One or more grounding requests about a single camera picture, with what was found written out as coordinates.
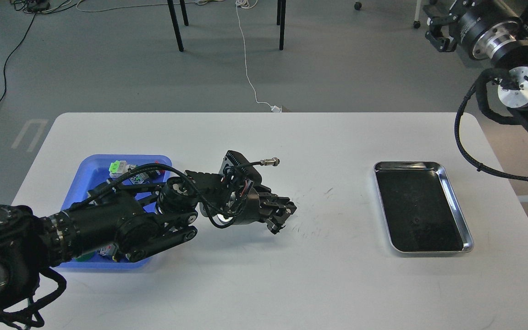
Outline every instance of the tray rim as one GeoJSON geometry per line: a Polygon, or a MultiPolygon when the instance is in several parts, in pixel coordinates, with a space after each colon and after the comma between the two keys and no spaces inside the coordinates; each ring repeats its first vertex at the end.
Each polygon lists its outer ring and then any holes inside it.
{"type": "Polygon", "coordinates": [[[459,203],[457,202],[457,197],[455,196],[455,192],[453,192],[453,188],[451,186],[451,182],[449,181],[449,177],[447,176],[446,168],[443,167],[440,163],[437,163],[436,161],[379,161],[374,164],[373,166],[373,172],[374,172],[374,182],[375,182],[375,188],[378,192],[378,197],[380,200],[380,208],[382,209],[382,215],[384,224],[386,226],[386,232],[388,234],[388,241],[390,242],[390,246],[402,255],[409,256],[409,257],[438,257],[438,256],[449,256],[454,255],[457,253],[468,253],[474,249],[474,242],[472,234],[470,233],[470,229],[468,228],[468,224],[466,223],[465,217],[463,217],[463,212],[461,210],[461,207],[459,206],[459,203]],[[398,167],[391,167],[384,169],[382,167],[379,167],[379,165],[382,164],[388,164],[388,165],[399,165],[398,167]],[[423,167],[417,168],[418,171],[433,171],[433,169],[437,169],[436,174],[438,178],[440,178],[440,184],[442,185],[442,188],[444,190],[445,197],[448,201],[448,205],[450,207],[450,211],[453,215],[453,220],[455,221],[457,230],[459,231],[460,237],[463,242],[463,247],[461,250],[456,251],[401,251],[394,244],[392,243],[392,237],[390,236],[390,230],[388,227],[388,222],[386,220],[386,211],[384,210],[384,203],[382,199],[382,195],[380,193],[380,187],[378,183],[377,173],[379,171],[399,171],[399,170],[412,170],[412,165],[418,165],[423,164],[423,167]]]}

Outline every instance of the small component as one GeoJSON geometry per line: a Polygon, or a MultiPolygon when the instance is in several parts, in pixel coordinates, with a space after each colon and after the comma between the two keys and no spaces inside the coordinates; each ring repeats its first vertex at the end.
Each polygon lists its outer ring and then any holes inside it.
{"type": "Polygon", "coordinates": [[[99,249],[97,253],[99,253],[101,257],[111,259],[116,263],[123,259],[123,254],[120,253],[119,249],[113,244],[109,244],[108,246],[99,249]]]}
{"type": "MultiPolygon", "coordinates": [[[[125,160],[116,160],[109,165],[109,177],[118,178],[124,173],[133,170],[137,167],[134,164],[128,164],[125,160]]],[[[160,171],[151,171],[148,173],[140,173],[139,175],[130,178],[132,184],[142,184],[148,182],[150,179],[155,179],[161,175],[160,171]]]]}
{"type": "Polygon", "coordinates": [[[125,160],[116,160],[109,165],[109,177],[116,178],[127,172],[127,162],[125,160]]]}
{"type": "Polygon", "coordinates": [[[281,160],[276,158],[276,157],[272,157],[271,159],[262,159],[260,161],[260,165],[262,166],[278,166],[278,164],[281,163],[281,160]]]}

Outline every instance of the black robotic arm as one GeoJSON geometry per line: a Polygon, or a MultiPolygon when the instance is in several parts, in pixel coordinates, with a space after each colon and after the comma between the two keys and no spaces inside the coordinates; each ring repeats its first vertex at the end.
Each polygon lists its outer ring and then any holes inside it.
{"type": "Polygon", "coordinates": [[[89,251],[115,244],[136,262],[193,239],[197,206],[218,228],[260,222],[278,233],[296,206],[288,197],[262,186],[255,165],[278,165],[279,160],[250,163],[239,152],[228,151],[219,173],[182,173],[162,164],[146,164],[103,182],[89,197],[54,215],[36,217],[25,206],[0,205],[0,322],[41,327],[39,310],[66,288],[65,279],[51,267],[89,251]],[[149,171],[172,171],[178,176],[159,184],[124,185],[126,179],[149,171]],[[139,193],[151,193],[137,200],[139,193]],[[155,213],[144,206],[155,203],[155,213]],[[58,288],[33,301],[39,276],[56,281],[58,288]],[[29,299],[28,307],[4,309],[29,299]]]}

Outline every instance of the white cable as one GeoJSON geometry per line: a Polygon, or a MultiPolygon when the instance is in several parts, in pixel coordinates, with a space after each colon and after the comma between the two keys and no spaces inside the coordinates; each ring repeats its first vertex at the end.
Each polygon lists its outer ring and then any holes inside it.
{"type": "MultiPolygon", "coordinates": [[[[136,8],[136,7],[152,7],[152,6],[168,6],[168,4],[152,4],[152,5],[134,5],[134,6],[123,6],[123,7],[115,7],[115,8],[107,8],[107,9],[100,9],[98,11],[88,11],[88,10],[84,10],[84,9],[80,9],[79,8],[79,5],[82,3],[82,2],[85,2],[86,0],[79,0],[79,2],[77,3],[77,10],[78,11],[81,11],[81,12],[106,12],[106,11],[112,11],[114,9],[123,9],[123,8],[136,8]]],[[[185,4],[199,4],[197,1],[199,0],[196,0],[194,2],[185,2],[185,4]]]]}
{"type": "Polygon", "coordinates": [[[41,11],[41,13],[49,13],[49,12],[53,12],[53,11],[55,11],[56,9],[59,9],[60,7],[68,6],[69,4],[71,4],[72,1],[73,1],[73,0],[65,1],[65,2],[61,3],[58,7],[56,7],[56,8],[52,8],[52,9],[46,9],[45,11],[41,11]]]}
{"type": "Polygon", "coordinates": [[[198,6],[204,6],[210,2],[222,2],[222,1],[225,1],[225,0],[195,0],[195,4],[197,4],[198,6]]]}
{"type": "Polygon", "coordinates": [[[235,0],[235,5],[238,7],[242,7],[243,9],[252,9],[256,6],[258,3],[258,0],[254,2],[253,5],[250,6],[250,0],[235,0]]]}
{"type": "Polygon", "coordinates": [[[242,23],[241,21],[239,20],[239,11],[238,11],[238,8],[239,6],[236,6],[235,7],[235,13],[237,14],[237,24],[239,25],[239,31],[242,33],[242,39],[243,39],[243,60],[244,60],[244,63],[246,65],[246,78],[247,78],[247,82],[250,83],[250,86],[252,86],[252,89],[254,90],[254,98],[256,99],[256,103],[266,103],[271,109],[272,109],[272,105],[270,105],[270,103],[268,102],[260,102],[258,101],[258,96],[256,95],[256,88],[254,88],[254,85],[252,84],[252,82],[250,81],[250,77],[248,77],[248,55],[246,54],[246,37],[243,36],[243,30],[242,30],[242,23]]]}

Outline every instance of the robotic arm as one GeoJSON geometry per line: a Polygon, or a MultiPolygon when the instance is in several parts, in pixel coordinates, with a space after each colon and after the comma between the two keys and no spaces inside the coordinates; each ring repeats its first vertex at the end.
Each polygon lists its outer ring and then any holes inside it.
{"type": "Polygon", "coordinates": [[[141,165],[99,184],[86,200],[49,217],[38,218],[25,205],[0,205],[0,322],[18,329],[13,322],[42,327],[38,310],[66,288],[65,279],[50,267],[73,257],[115,243],[136,262],[192,240],[197,234],[191,225],[197,219],[197,205],[218,228],[260,222],[278,233],[296,206],[263,186],[254,165],[279,162],[273,158],[250,163],[241,153],[228,151],[218,174],[141,165]],[[178,176],[160,184],[121,184],[156,170],[178,176]],[[150,196],[136,200],[137,194],[148,192],[150,196]],[[150,203],[156,203],[155,213],[144,211],[150,203]],[[55,280],[58,288],[34,302],[39,274],[55,280]],[[4,312],[23,299],[29,301],[26,309],[4,312]]]}
{"type": "Polygon", "coordinates": [[[434,5],[423,7],[429,16],[425,37],[439,52],[453,52],[461,46],[471,59],[490,59],[493,69],[485,70],[464,98],[456,120],[456,140],[463,156],[479,171],[492,175],[526,180],[507,175],[477,162],[459,142],[459,117],[467,100],[476,94],[479,110],[503,125],[521,125],[528,132],[528,38],[522,20],[502,0],[456,0],[442,14],[434,5]],[[447,27],[449,36],[442,28],[447,27]],[[499,115],[488,104],[486,84],[497,84],[497,96],[511,116],[499,115]]]}

